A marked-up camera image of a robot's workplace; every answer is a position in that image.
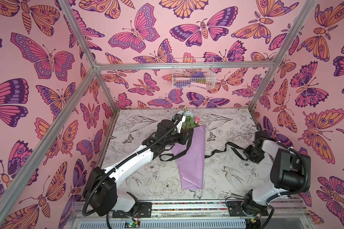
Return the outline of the white fake flower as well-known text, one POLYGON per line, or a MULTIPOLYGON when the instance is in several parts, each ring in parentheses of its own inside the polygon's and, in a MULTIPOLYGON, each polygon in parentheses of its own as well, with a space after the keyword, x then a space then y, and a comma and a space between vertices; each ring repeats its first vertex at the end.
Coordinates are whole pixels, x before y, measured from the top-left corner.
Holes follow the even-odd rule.
POLYGON ((186 116, 186 117, 193 117, 193 113, 187 109, 187 107, 183 107, 182 110, 177 112, 180 115, 186 116))

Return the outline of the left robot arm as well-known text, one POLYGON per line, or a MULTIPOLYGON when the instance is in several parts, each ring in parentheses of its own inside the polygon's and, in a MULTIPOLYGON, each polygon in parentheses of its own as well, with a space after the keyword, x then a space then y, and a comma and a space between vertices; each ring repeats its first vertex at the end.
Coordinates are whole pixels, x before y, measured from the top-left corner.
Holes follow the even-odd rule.
POLYGON ((111 211, 124 212, 135 217, 141 212, 140 201, 130 192, 118 192, 119 186, 140 167, 156 158, 160 161, 174 161, 183 157, 192 144, 192 129, 182 128, 186 116, 176 114, 173 119, 163 119, 157 130, 129 156, 105 169, 95 167, 89 176, 82 197, 84 217, 97 214, 109 216, 111 211))

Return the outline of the purple pink wrapping paper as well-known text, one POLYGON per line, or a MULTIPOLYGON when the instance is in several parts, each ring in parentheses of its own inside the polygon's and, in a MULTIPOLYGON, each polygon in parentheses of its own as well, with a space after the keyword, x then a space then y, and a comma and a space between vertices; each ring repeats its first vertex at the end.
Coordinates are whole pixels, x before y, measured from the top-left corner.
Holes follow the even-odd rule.
POLYGON ((183 190, 201 190, 204 184, 205 126, 194 128, 186 154, 176 159, 183 190))

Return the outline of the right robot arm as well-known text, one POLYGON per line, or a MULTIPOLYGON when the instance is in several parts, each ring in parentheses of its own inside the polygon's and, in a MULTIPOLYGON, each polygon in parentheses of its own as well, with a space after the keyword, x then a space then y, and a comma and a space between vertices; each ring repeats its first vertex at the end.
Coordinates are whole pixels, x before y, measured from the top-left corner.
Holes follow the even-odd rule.
POLYGON ((274 199, 307 192, 311 185, 311 157, 287 147, 281 141, 271 138, 265 131, 257 131, 253 145, 243 153, 256 164, 265 156, 274 158, 269 181, 258 189, 245 194, 241 204, 248 216, 261 215, 274 199))

